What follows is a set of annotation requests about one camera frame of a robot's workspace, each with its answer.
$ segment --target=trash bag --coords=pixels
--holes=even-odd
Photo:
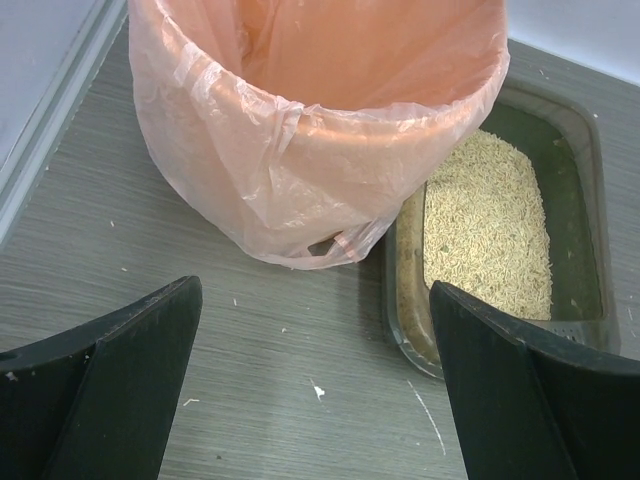
[[[246,253],[297,269],[363,259],[488,115],[509,63],[504,0],[129,0],[129,11],[153,161]]]

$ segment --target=gray wooden floor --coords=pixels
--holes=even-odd
[[[512,53],[514,73],[598,115],[623,354],[640,358],[640,91]],[[380,250],[311,273],[247,257],[162,179],[131,95],[125,27],[0,256],[0,351],[196,274],[205,304],[182,402],[198,401],[178,407],[161,478],[466,478],[444,385],[383,341]]]

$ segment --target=tray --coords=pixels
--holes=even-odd
[[[480,128],[531,159],[542,194],[551,242],[551,320],[525,320],[617,353],[602,156],[592,116],[551,92],[507,79]],[[383,313],[391,341],[417,368],[442,378],[423,274],[425,188],[405,202],[387,233]]]

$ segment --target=white scratch on floor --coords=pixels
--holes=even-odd
[[[311,382],[311,386],[316,392],[316,397],[318,397],[318,401],[322,403],[322,397],[326,392],[323,389],[321,389],[319,386],[317,386],[316,382],[314,382],[312,378],[310,378],[309,381]]]
[[[427,406],[422,401],[422,397],[420,396],[420,394],[418,393],[416,388],[413,386],[413,383],[411,383],[411,380],[407,380],[407,383],[411,387],[411,390],[413,390],[413,394],[416,396],[416,398],[420,402],[420,405],[422,405],[422,408],[424,409],[425,413],[429,417],[429,421],[431,422],[431,425],[433,425],[433,429],[436,431],[436,435],[438,436],[438,441],[440,442],[440,446],[442,447],[442,455],[446,455],[447,454],[447,450],[444,448],[444,442],[442,441],[442,435],[440,435],[440,430],[438,430],[438,426],[436,425],[436,422],[433,420],[433,417],[431,416],[431,412],[429,412],[429,409],[427,408]]]
[[[633,331],[633,315],[631,314],[631,307],[627,307],[627,311],[629,312],[629,320],[631,321],[631,323],[629,323],[629,328],[631,329],[631,335],[633,335],[633,338],[638,338],[638,336],[636,335],[636,332]]]

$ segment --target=wall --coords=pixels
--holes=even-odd
[[[640,0],[507,0],[510,36],[640,85]]]
[[[0,169],[95,0],[0,0]]]

